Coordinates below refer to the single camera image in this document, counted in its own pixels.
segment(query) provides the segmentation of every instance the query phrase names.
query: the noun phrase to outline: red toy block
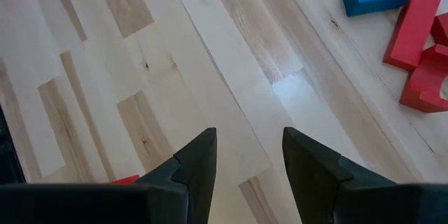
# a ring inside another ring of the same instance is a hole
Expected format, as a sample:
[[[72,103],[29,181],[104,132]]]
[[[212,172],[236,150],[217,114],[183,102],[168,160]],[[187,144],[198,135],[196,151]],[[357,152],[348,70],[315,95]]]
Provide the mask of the red toy block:
[[[426,113],[448,111],[448,101],[440,98],[448,76],[448,47],[434,45],[421,54],[418,67],[409,75],[400,103]]]
[[[417,67],[441,0],[410,0],[401,10],[384,62],[411,71]]]
[[[140,179],[139,175],[134,175],[131,177],[127,177],[127,178],[122,178],[119,179],[117,181],[112,182],[112,184],[115,185],[129,185],[129,184],[133,184],[137,179]]]
[[[435,17],[431,34],[435,43],[448,46],[448,13]]]

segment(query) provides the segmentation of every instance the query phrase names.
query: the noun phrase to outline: red block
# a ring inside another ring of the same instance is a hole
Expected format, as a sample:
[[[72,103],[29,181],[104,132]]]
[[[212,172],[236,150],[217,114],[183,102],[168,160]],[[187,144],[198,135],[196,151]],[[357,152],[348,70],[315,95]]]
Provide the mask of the red block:
[[[411,71],[417,67],[441,0],[410,0],[398,17],[384,62]]]
[[[122,178],[119,179],[117,181],[112,182],[112,184],[116,184],[116,185],[129,185],[129,184],[133,184],[137,179],[140,179],[139,175],[134,175],[131,177],[127,177],[127,178]]]
[[[448,46],[448,13],[435,17],[431,34],[435,43]]]
[[[418,67],[409,75],[400,103],[426,113],[448,111],[448,101],[440,98],[448,76],[448,47],[434,45],[421,54]]]

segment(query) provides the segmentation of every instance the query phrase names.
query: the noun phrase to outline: red object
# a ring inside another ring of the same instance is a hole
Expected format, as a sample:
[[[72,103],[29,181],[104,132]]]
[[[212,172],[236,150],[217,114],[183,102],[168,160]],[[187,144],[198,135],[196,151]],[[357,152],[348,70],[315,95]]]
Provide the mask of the red object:
[[[129,185],[129,184],[133,184],[137,179],[140,179],[139,175],[135,175],[135,176],[127,177],[127,178],[122,178],[122,179],[119,179],[117,181],[112,182],[112,184]]]
[[[448,13],[435,17],[431,34],[435,43],[448,46]]]
[[[411,71],[417,67],[441,0],[410,0],[398,17],[384,62]]]
[[[421,55],[418,67],[409,75],[400,103],[426,113],[448,111],[448,101],[440,98],[448,76],[448,47],[434,45]]]

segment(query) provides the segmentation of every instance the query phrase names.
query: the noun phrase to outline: wooden floor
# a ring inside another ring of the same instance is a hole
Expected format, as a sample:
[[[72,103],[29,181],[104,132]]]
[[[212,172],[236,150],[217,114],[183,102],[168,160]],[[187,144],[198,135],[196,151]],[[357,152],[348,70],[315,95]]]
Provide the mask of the wooden floor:
[[[407,73],[382,63],[397,16],[349,19],[341,0],[0,0],[0,103],[30,182],[142,175],[217,127],[210,223],[299,223],[287,126],[397,182],[448,182],[448,113],[400,106]]]

